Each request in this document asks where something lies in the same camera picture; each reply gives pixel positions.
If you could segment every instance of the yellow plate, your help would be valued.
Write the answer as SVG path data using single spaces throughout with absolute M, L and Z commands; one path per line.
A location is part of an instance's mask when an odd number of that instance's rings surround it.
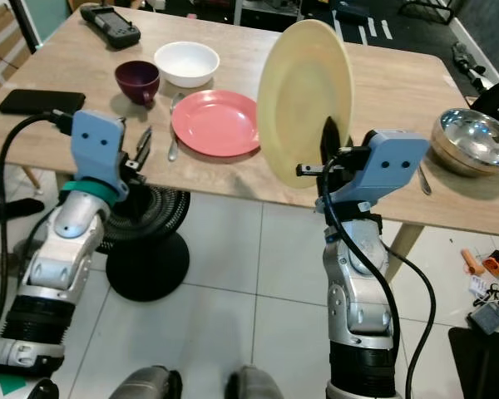
M 315 178 L 297 177 L 296 165 L 321 165 L 328 116 L 344 145 L 352 110 L 351 67 L 336 32 L 315 20 L 284 31 L 264 65 L 257 99 L 260 146 L 272 171 L 294 188 L 316 184 Z

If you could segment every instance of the wooden table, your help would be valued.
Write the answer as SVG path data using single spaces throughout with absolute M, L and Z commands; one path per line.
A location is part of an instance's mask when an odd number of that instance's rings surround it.
M 85 109 L 127 117 L 124 149 L 131 155 L 145 128 L 153 126 L 151 153 L 142 170 L 150 183 L 312 207 L 317 198 L 315 187 L 295 190 L 283 185 L 260 152 L 231 160 L 209 159 L 181 145 L 179 158 L 170 163 L 166 159 L 171 142 L 170 100 L 183 90 L 162 81 L 156 104 L 147 111 L 132 105 L 113 77 L 115 67 L 122 62 L 152 62 L 155 50 L 168 42 L 198 41 L 213 47 L 221 63 L 214 80 L 197 90 L 228 89 L 256 99 L 260 73 L 279 34 L 125 8 L 118 11 L 142 31 L 138 45 L 112 51 L 75 12 L 0 90 L 0 102 L 15 87 L 81 91 L 86 94 Z M 373 128 L 403 128 L 429 137 L 433 122 L 443 111 L 466 106 L 436 57 L 349 43 L 346 48 L 353 64 L 351 136 L 356 144 Z M 21 119 L 0 114 L 0 147 Z M 15 140 L 8 161 L 57 172 L 75 170 L 69 137 L 46 123 L 26 129 Z M 403 222 L 393 243 L 398 252 L 408 253 L 424 225 L 499 234 L 499 175 L 462 178 L 446 172 L 429 157 L 424 166 L 431 196 L 420 190 L 414 175 L 409 185 L 381 199 L 374 208 L 384 218 Z M 398 265 L 391 263 L 389 277 Z

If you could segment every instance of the black stand base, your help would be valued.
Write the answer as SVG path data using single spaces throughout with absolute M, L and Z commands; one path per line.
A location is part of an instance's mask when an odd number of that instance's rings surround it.
M 106 274 L 122 297 L 137 302 L 163 298 L 183 282 L 189 269 L 189 249 L 177 234 L 114 244 Z

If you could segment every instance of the white bowl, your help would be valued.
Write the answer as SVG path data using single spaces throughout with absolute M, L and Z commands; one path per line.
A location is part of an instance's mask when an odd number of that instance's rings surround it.
M 179 87 L 198 87 L 213 77 L 220 57 L 205 44 L 172 42 L 157 49 L 154 61 L 163 77 Z

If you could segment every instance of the metal spoon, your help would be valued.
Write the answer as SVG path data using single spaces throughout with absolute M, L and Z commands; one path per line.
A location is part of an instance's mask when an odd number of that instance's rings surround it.
M 419 184 L 422 186 L 422 190 L 426 195 L 432 194 L 431 186 L 429 185 L 425 174 L 423 173 L 422 166 L 417 168 L 417 175 L 419 176 Z
M 172 104 L 170 105 L 170 115 L 172 115 L 172 112 L 174 112 L 174 108 L 177 105 L 178 102 L 183 100 L 185 98 L 185 95 L 183 93 L 177 93 L 173 98 L 172 98 Z M 168 160 L 170 162 L 174 162 L 177 159 L 177 137 L 175 136 L 174 128 L 171 127 L 170 129 L 172 130 L 172 142 L 170 144 L 170 149 L 168 150 Z

